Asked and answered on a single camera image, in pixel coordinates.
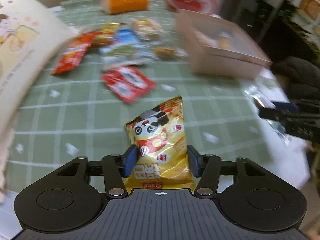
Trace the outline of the red white snack packet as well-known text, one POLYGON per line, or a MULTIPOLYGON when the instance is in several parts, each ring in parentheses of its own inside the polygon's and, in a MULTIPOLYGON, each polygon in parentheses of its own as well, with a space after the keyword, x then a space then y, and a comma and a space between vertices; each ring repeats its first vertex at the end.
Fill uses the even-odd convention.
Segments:
POLYGON ((157 83, 134 67, 118 67, 101 76, 105 85, 123 102, 133 103, 150 93, 157 83))

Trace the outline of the red spicy snack packet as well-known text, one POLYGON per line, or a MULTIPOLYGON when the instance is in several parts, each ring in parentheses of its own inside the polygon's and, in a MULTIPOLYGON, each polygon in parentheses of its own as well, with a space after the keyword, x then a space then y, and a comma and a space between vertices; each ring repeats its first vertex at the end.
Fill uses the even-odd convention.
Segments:
POLYGON ((51 74, 62 74, 78 67, 82 58, 92 46, 110 45, 121 25, 122 23, 119 22, 109 22, 100 29, 82 33, 66 48, 51 74))

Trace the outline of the cream cartoon canvas bag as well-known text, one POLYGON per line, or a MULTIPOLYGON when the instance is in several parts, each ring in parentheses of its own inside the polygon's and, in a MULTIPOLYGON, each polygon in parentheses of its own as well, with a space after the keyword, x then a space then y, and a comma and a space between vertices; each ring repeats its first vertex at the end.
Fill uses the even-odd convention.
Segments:
POLYGON ((1 0, 1 198, 16 112, 46 63, 78 31, 37 0, 1 0))

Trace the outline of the blue seaweed snack bag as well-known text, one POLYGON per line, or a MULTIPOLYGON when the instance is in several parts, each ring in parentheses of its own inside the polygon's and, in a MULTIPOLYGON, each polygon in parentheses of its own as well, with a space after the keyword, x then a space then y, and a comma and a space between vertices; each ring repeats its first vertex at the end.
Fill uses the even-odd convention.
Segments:
POLYGON ((116 32, 111 44, 99 48, 102 71, 118 67, 144 65, 157 60, 151 47, 142 42, 131 29, 116 32))

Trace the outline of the round cake clear wrapper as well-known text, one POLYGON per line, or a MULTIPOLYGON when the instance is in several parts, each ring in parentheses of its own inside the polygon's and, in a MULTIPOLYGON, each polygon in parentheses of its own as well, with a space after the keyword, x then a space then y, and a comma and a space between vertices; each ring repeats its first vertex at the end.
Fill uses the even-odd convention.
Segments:
POLYGON ((159 40, 162 27, 155 20, 150 18, 139 18, 131 23, 131 29, 141 39, 146 41, 159 40))

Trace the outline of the pink cardboard box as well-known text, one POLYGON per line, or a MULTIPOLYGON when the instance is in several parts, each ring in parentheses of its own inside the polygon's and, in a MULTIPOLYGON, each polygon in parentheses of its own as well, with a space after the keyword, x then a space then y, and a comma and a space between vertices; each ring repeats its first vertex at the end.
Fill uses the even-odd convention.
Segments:
POLYGON ((237 24, 179 9, 176 33, 195 74, 254 80, 271 60, 237 24))

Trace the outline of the green grid tablecloth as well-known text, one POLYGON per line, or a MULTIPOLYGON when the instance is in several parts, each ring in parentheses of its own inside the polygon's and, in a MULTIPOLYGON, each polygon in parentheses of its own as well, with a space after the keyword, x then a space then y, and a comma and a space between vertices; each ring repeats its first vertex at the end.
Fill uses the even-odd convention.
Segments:
POLYGON ((49 61, 21 105, 6 170, 10 191, 21 191, 75 157, 100 160, 123 153, 129 145, 125 123, 178 95, 187 143, 200 153, 224 160, 242 155, 262 166, 271 162, 257 117, 235 79, 195 75, 184 59, 156 61, 138 68, 156 88, 127 104, 103 83, 96 48, 64 76, 51 74, 58 60, 49 61))

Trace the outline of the yellow panda snack bag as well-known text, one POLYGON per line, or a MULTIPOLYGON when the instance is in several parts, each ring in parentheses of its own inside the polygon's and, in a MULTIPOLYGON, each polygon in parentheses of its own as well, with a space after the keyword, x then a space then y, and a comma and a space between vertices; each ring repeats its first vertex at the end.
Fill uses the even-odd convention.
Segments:
POLYGON ((126 189, 195 189, 188 163, 183 100, 176 96, 127 122, 127 135, 138 159, 126 189))

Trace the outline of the small brown pastry packet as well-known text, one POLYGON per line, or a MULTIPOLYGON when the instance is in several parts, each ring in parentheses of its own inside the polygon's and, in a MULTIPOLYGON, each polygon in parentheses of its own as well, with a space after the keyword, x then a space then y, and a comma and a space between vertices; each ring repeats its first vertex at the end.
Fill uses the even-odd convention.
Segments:
POLYGON ((183 49, 176 47, 156 47, 152 52, 163 61, 174 61, 188 56, 183 49))

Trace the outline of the black jacket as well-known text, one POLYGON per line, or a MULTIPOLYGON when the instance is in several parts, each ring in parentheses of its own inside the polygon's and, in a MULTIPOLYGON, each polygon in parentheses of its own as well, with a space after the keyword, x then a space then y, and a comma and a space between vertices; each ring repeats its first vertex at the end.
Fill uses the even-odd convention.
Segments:
POLYGON ((272 73, 289 99, 309 99, 319 101, 319 67, 297 57, 288 57, 273 63, 272 73))

